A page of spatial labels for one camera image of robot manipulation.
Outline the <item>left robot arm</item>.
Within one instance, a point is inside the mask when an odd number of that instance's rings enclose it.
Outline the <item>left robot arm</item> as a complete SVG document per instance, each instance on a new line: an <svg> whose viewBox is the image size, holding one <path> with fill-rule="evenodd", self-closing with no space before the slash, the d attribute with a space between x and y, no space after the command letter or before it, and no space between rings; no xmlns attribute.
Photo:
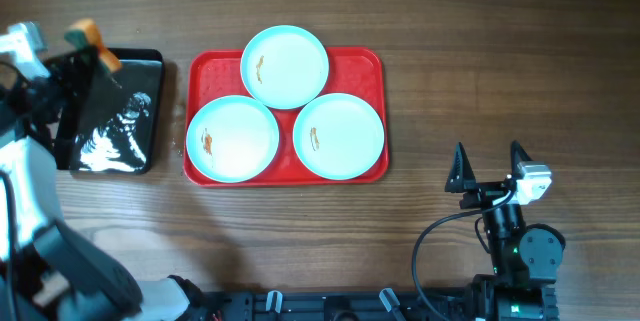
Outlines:
<svg viewBox="0 0 640 321"><path fill-rule="evenodd" d="M137 281L63 219L60 171L142 174L151 165L164 64L152 49L93 46L18 74L1 92L1 316L5 320L205 320L190 281Z"/></svg>

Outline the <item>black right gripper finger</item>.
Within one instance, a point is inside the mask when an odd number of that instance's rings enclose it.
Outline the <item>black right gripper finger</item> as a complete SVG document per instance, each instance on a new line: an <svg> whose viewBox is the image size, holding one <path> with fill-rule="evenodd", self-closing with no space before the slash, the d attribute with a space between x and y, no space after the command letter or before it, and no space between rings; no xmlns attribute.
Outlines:
<svg viewBox="0 0 640 321"><path fill-rule="evenodd" d="M521 144L514 140L510 145L511 170L517 171L518 165L522 162L530 162L531 157L526 153Z"/></svg>
<svg viewBox="0 0 640 321"><path fill-rule="evenodd" d="M447 177L445 191L466 193L476 189L476 178L461 142L456 145L452 167Z"/></svg>

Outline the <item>orange and green sponge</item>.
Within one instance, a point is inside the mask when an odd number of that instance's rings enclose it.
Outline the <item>orange and green sponge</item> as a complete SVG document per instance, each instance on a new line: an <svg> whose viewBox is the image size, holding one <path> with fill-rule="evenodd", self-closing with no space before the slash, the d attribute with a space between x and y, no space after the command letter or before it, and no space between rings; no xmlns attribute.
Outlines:
<svg viewBox="0 0 640 321"><path fill-rule="evenodd" d="M64 39L75 49L93 47L97 60L107 73L115 73L122 68L121 61L104 44L96 22L84 18L73 23L65 32Z"/></svg>

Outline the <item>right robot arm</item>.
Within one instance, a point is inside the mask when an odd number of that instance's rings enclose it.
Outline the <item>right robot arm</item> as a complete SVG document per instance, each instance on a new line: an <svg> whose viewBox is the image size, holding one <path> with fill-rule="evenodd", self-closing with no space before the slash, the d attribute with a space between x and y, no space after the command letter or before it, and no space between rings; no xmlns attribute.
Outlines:
<svg viewBox="0 0 640 321"><path fill-rule="evenodd" d="M493 273L476 275L465 288L468 320L558 320L554 284L566 240L545 224L528 225L522 208L545 194L550 168L511 143L511 173L502 181L478 182L464 147L456 146L445 190L461 193L462 210L478 210Z"/></svg>

